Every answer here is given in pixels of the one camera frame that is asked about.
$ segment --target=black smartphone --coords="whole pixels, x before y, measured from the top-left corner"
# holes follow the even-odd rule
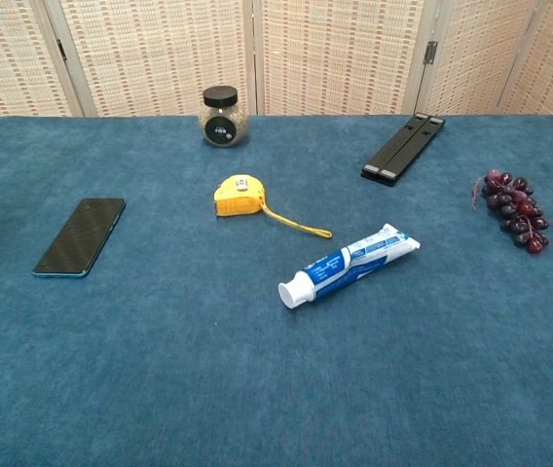
[[[37,277],[84,277],[125,209],[122,198],[84,198],[32,270]]]

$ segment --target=white cap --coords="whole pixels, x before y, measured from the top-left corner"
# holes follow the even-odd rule
[[[311,302],[315,298],[313,282],[301,270],[296,272],[294,278],[289,282],[278,284],[278,294],[285,306],[290,309],[304,302]]]

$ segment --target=table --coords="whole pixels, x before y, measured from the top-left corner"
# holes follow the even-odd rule
[[[407,116],[0,118],[0,465],[553,465],[553,116],[450,116],[395,187]],[[527,177],[516,248],[474,180]],[[275,212],[217,219],[230,175]],[[30,271],[80,198],[127,208],[91,274]],[[277,284],[391,223],[422,247],[295,310]]]

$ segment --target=tape measure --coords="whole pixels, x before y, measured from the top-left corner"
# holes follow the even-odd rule
[[[273,219],[294,229],[323,238],[331,238],[333,236],[330,231],[303,226],[275,214],[266,204],[266,189],[264,185],[250,175],[232,175],[222,182],[214,193],[214,203],[216,206],[216,216],[218,217],[240,216],[264,211]]]

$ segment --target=grape bunch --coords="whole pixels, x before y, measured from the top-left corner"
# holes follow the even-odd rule
[[[481,180],[473,186],[473,208]],[[542,233],[549,223],[542,217],[542,209],[532,198],[533,192],[525,178],[513,179],[509,172],[501,172],[496,168],[490,169],[484,177],[482,195],[489,209],[500,217],[499,227],[512,233],[517,246],[525,247],[531,254],[537,255],[549,244],[549,239]]]

